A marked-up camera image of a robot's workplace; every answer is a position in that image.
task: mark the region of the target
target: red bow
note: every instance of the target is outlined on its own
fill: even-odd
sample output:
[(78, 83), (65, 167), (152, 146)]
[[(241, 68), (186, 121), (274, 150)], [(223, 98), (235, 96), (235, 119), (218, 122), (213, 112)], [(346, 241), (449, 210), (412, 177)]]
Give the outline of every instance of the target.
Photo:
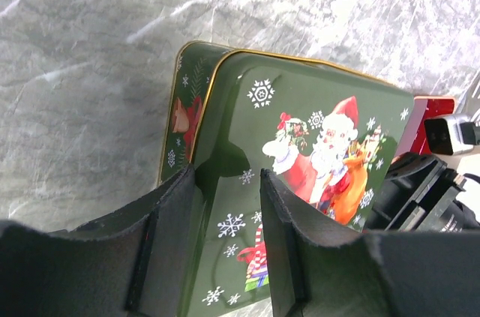
[(248, 247), (240, 251), (237, 255), (237, 260), (240, 262), (247, 262), (247, 265), (250, 264), (255, 259), (257, 252), (260, 252), (260, 258), (267, 255), (267, 250), (265, 248), (265, 242), (261, 242), (257, 247)]
[(200, 114), (202, 113), (202, 100), (200, 96), (195, 97), (195, 100), (192, 103), (191, 107), (187, 108), (187, 118), (188, 118), (188, 131), (183, 135), (183, 140), (185, 141), (185, 156), (187, 159), (190, 159), (190, 154), (192, 148), (194, 147), (194, 137), (195, 132), (197, 131), (198, 121), (200, 120)]
[(286, 114), (285, 112), (282, 112), (280, 114), (280, 123), (277, 126), (277, 130), (282, 130), (285, 128), (285, 122), (289, 121), (292, 118), (292, 116)]

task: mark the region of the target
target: snowflake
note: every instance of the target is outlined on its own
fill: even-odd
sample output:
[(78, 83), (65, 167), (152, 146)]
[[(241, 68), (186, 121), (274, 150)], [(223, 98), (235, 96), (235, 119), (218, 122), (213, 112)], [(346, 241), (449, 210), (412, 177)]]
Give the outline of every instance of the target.
[(408, 109), (403, 109), (402, 113), (400, 114), (400, 120), (403, 121), (408, 116)]
[(243, 175), (241, 175), (238, 179), (241, 180), (241, 184), (249, 184), (253, 176), (255, 176), (255, 174), (252, 173), (252, 169), (249, 169), (247, 171), (243, 171)]
[(170, 150), (170, 152), (168, 153), (168, 165), (170, 167), (173, 167), (173, 165), (175, 165), (175, 152), (173, 152), (173, 150)]
[(308, 123), (310, 124), (310, 128), (312, 130), (320, 128), (320, 126), (322, 126), (322, 122), (323, 122), (322, 111), (312, 112), (312, 115), (308, 119)]
[(235, 251), (237, 249), (238, 249), (237, 245), (233, 244), (232, 246), (228, 246), (223, 254), (226, 255), (227, 258), (232, 257), (235, 255)]
[(260, 107), (270, 105), (270, 100), (275, 93), (275, 90), (271, 87), (272, 84), (268, 79), (263, 81), (255, 81), (253, 87), (247, 94), (247, 97), (253, 102), (253, 106), (258, 109)]
[(183, 56), (179, 56), (178, 57), (178, 60), (177, 60), (177, 72), (180, 71), (180, 69), (182, 68), (182, 59), (183, 59)]
[(226, 220), (217, 224), (220, 229), (219, 238), (223, 236), (235, 237), (236, 233), (240, 231), (241, 227), (245, 227), (245, 222), (243, 222), (243, 214), (232, 217), (232, 214), (227, 214)]
[(370, 188), (368, 191), (365, 192), (365, 194), (363, 195), (363, 198), (361, 199), (360, 201), (360, 208), (365, 208), (367, 207), (370, 202), (372, 202), (372, 199), (374, 198), (374, 192), (373, 190)]
[(353, 223), (354, 225), (358, 225), (359, 222), (360, 222), (360, 215), (357, 214), (357, 215), (355, 216), (355, 218), (353, 219), (353, 222), (352, 222), (352, 223)]
[(370, 117), (370, 119), (369, 119), (368, 122), (367, 122), (367, 129), (368, 129), (369, 131), (370, 131), (371, 129), (373, 129), (376, 122), (377, 122), (377, 121), (375, 120), (375, 117)]
[(224, 292), (225, 291), (223, 289), (220, 289), (220, 286), (217, 286), (217, 288), (214, 291), (210, 290), (207, 292), (207, 297), (203, 298), (202, 302), (206, 302), (207, 306), (210, 306), (211, 304), (218, 302), (218, 298)]
[(262, 222), (262, 212), (257, 211), (255, 212), (254, 216), (252, 217), (253, 223), (260, 223)]
[(383, 158), (380, 158), (380, 159), (378, 160), (378, 162), (376, 163), (375, 168), (376, 168), (376, 169), (381, 169), (381, 168), (382, 168), (382, 165), (383, 165)]
[(235, 293), (233, 296), (230, 296), (230, 299), (227, 301), (227, 303), (232, 306), (233, 304), (236, 304), (239, 301), (240, 295), (238, 293)]

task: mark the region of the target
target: red santa hat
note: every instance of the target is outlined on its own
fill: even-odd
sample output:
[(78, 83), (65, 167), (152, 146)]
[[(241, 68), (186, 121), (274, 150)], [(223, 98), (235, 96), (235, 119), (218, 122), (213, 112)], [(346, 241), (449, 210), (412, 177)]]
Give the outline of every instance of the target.
[(357, 127), (359, 122), (359, 108), (357, 107), (357, 99), (355, 96), (348, 97), (340, 101), (331, 112), (332, 114), (345, 115), (353, 122), (353, 128)]

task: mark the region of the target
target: green tin box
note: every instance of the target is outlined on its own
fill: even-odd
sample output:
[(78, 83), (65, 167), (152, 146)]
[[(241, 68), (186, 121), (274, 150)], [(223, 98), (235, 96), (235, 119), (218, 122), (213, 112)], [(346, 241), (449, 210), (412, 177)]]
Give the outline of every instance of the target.
[(269, 296), (260, 169), (362, 230), (413, 96), (334, 64), (192, 42), (178, 54), (160, 181), (196, 169), (191, 264), (178, 317)]

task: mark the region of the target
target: gray countertop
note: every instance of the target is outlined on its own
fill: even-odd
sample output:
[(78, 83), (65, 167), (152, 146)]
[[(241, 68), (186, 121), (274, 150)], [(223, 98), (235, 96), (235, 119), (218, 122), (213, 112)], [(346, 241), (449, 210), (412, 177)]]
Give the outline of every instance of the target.
[(480, 68), (479, 19), (480, 0), (0, 0), (0, 217), (71, 229), (152, 189), (189, 40), (460, 96)]

